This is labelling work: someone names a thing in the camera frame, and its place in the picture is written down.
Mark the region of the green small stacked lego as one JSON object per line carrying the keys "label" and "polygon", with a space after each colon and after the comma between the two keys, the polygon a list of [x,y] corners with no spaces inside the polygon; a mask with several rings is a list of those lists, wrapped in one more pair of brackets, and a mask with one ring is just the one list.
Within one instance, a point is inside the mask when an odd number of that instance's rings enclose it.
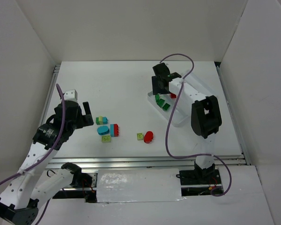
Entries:
{"label": "green small stacked lego", "polygon": [[97,124],[97,125],[100,125],[100,122],[99,122],[99,118],[98,118],[98,117],[96,117],[96,124]]}

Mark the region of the red oval lego brick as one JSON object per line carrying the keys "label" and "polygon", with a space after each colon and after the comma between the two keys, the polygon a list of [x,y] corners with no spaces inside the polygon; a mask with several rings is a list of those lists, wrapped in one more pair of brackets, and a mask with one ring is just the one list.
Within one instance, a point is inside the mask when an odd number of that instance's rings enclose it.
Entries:
{"label": "red oval lego brick", "polygon": [[148,131],[143,138],[144,143],[151,143],[154,138],[154,133],[152,131]]}

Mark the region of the red 2x4 lego brick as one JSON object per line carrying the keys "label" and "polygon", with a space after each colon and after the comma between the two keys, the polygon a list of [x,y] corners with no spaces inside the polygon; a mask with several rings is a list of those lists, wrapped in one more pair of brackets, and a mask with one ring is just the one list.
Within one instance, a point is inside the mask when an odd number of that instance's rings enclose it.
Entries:
{"label": "red 2x4 lego brick", "polygon": [[118,126],[118,124],[113,124],[113,130],[114,130],[114,136],[118,137],[119,136],[119,126]]}

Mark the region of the cyan oval lego brick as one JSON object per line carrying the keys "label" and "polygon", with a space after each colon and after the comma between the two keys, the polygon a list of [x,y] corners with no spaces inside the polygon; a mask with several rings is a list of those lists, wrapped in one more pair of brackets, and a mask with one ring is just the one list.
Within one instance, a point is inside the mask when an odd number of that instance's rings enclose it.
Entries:
{"label": "cyan oval lego brick", "polygon": [[99,135],[106,135],[106,134],[109,133],[109,131],[110,131],[110,130],[109,130],[109,127],[106,126],[106,125],[100,126],[100,127],[97,128],[97,133],[98,133]]}

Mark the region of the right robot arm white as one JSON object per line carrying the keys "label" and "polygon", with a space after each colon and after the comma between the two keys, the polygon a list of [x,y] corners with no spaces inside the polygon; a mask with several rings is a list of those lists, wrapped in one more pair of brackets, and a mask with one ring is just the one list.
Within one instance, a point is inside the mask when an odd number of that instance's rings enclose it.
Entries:
{"label": "right robot arm white", "polygon": [[214,176],[214,141],[215,134],[222,125],[222,117],[218,99],[214,95],[201,92],[192,84],[185,81],[186,76],[177,72],[170,72],[168,66],[161,62],[153,67],[152,76],[153,95],[174,94],[176,101],[170,113],[165,135],[165,148],[169,156],[174,159],[187,159],[191,156],[174,156],[170,153],[168,138],[171,121],[176,107],[183,108],[190,115],[193,132],[201,138],[201,152],[195,154],[193,178],[205,180]]}

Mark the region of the green sloped lego brick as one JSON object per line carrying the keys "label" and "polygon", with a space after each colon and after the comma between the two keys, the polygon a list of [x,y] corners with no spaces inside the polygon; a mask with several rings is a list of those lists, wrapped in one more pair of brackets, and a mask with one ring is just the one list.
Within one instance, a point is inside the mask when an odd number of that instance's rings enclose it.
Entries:
{"label": "green sloped lego brick", "polygon": [[156,103],[158,103],[159,101],[160,101],[160,95],[159,94],[157,94],[157,95],[155,95],[155,101],[156,101]]}

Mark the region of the cyan 2x4 lego plate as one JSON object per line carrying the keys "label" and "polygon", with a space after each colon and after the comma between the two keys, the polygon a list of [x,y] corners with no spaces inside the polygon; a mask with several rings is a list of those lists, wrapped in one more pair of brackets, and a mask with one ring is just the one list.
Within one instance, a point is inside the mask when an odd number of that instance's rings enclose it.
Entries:
{"label": "cyan 2x4 lego plate", "polygon": [[113,124],[110,124],[110,135],[111,137],[114,137],[114,125]]}

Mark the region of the lime 2x2 lego plate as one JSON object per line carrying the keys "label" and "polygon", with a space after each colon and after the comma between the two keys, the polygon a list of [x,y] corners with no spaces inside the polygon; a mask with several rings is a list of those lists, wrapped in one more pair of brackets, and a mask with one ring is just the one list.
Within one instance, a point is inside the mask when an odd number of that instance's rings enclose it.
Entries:
{"label": "lime 2x2 lego plate", "polygon": [[102,143],[110,143],[111,142],[111,136],[110,135],[103,135],[101,137]]}

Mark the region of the pale yellow lego brick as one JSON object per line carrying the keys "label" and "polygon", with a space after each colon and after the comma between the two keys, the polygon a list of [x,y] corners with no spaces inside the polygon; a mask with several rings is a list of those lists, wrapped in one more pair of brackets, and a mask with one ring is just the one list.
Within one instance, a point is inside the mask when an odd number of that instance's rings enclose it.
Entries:
{"label": "pale yellow lego brick", "polygon": [[98,117],[98,121],[99,121],[99,124],[102,125],[102,124],[103,124],[103,117],[102,117],[102,116],[99,116],[99,117]]}

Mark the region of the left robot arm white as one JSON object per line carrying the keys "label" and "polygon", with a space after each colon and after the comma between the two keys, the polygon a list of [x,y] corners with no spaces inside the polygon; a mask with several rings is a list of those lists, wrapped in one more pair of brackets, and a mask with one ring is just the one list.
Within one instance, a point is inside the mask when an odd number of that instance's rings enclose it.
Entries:
{"label": "left robot arm white", "polygon": [[41,185],[37,182],[50,160],[75,130],[94,124],[88,102],[83,106],[72,100],[61,102],[55,113],[36,131],[30,151],[16,175],[0,194],[0,218],[13,225],[32,224],[39,209],[61,189],[91,187],[92,176],[67,162]]}

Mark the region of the lime square lego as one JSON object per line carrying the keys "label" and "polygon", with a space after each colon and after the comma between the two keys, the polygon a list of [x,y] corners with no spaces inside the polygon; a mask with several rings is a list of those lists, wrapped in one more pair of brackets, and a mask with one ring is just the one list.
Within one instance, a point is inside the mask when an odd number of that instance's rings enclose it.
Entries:
{"label": "lime square lego", "polygon": [[143,133],[137,133],[137,140],[138,140],[138,141],[143,140],[143,138],[144,138]]}

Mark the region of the white foil cover plate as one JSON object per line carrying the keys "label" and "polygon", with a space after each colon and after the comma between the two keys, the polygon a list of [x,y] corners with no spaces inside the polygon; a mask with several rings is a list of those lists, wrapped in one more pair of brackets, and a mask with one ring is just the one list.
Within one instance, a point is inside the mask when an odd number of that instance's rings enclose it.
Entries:
{"label": "white foil cover plate", "polygon": [[182,199],[178,169],[100,170],[99,203],[174,202]]}

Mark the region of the green 2x4 lego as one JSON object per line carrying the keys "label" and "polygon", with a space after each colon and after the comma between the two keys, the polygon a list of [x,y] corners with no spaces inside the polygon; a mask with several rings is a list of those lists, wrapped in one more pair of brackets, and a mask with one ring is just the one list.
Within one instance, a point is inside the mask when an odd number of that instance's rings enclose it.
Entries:
{"label": "green 2x4 lego", "polygon": [[164,111],[168,111],[169,108],[170,108],[170,104],[168,104],[168,103],[165,103],[165,104],[163,105],[163,107],[162,107],[162,109],[163,109]]}

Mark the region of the red curved lego brick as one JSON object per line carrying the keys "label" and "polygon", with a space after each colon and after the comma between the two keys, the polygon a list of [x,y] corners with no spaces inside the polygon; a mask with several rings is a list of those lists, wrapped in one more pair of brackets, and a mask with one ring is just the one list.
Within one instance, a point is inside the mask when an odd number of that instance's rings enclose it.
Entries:
{"label": "red curved lego brick", "polygon": [[170,98],[175,99],[175,98],[177,98],[177,96],[175,94],[171,93]]}

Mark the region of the cyan small lego brick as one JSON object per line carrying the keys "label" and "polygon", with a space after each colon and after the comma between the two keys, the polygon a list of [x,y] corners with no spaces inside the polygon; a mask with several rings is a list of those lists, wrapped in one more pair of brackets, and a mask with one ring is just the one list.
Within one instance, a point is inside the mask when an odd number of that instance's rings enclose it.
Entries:
{"label": "cyan small lego brick", "polygon": [[103,124],[107,124],[108,123],[108,118],[107,117],[103,117]]}

